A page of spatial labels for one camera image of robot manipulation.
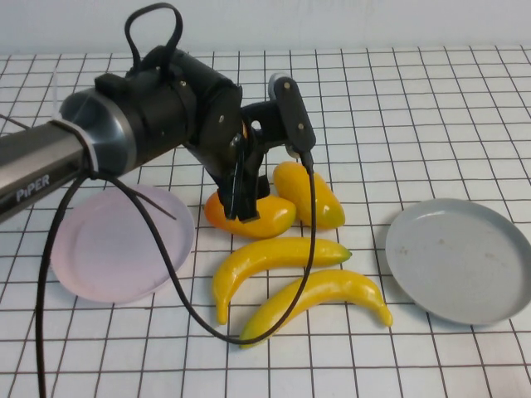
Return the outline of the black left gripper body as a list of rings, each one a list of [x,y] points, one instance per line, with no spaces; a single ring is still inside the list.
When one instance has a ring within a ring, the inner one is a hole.
[[[221,194],[256,195],[263,155],[241,111],[242,88],[220,85],[197,102],[188,151],[206,168]]]

